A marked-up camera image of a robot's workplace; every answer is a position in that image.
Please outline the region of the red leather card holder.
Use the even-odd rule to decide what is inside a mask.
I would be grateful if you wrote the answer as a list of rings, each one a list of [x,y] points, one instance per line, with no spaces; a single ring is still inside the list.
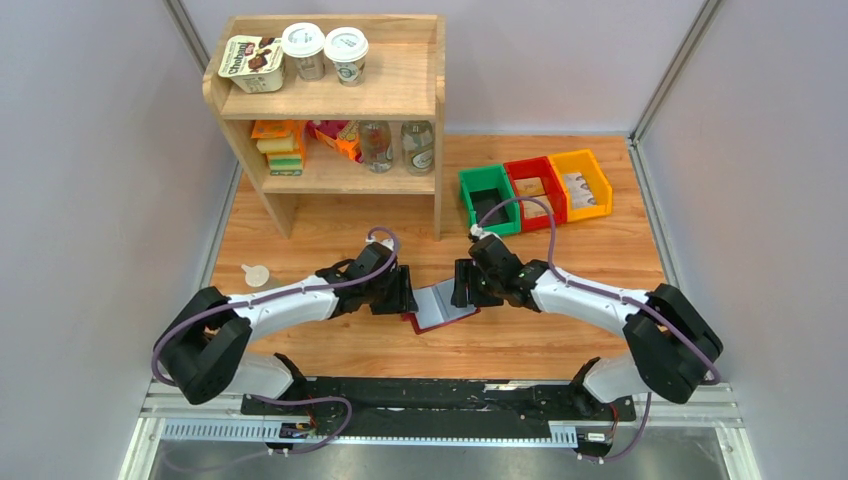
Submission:
[[[456,307],[451,304],[454,290],[454,279],[414,289],[413,299],[417,305],[416,312],[401,315],[413,327],[417,335],[447,326],[461,319],[478,314],[481,309],[469,304],[466,307]]]

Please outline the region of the dark credit card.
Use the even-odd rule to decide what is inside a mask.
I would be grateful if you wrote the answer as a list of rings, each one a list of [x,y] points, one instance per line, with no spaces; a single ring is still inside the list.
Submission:
[[[475,209],[477,224],[481,227],[492,227],[511,221],[509,213],[504,207],[496,208],[499,200],[487,197],[483,200],[474,200],[472,204]]]
[[[502,196],[496,188],[477,190],[470,193],[476,223],[481,227],[506,224],[510,221],[508,212],[504,207],[497,205],[502,201]]]

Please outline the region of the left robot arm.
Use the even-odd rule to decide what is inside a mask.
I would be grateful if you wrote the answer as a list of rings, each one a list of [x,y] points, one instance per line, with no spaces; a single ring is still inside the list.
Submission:
[[[371,242],[356,258],[283,287],[232,296],[215,287],[199,290],[155,343],[154,375],[178,388],[191,405],[221,394],[258,395],[290,415],[304,405],[304,385],[281,358],[252,354],[248,345],[362,307],[374,315],[417,309],[410,269],[386,242]]]

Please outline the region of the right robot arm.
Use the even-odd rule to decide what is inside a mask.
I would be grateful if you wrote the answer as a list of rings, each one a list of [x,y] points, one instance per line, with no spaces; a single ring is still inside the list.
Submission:
[[[467,293],[454,295],[453,304],[564,315],[625,340],[627,353],[591,359],[573,379],[570,403],[579,416],[596,418],[610,403],[637,394],[685,404],[700,385],[718,382],[715,362],[724,345],[677,287],[615,288],[549,260],[523,262],[495,234],[470,239],[468,258],[456,264],[458,286]]]

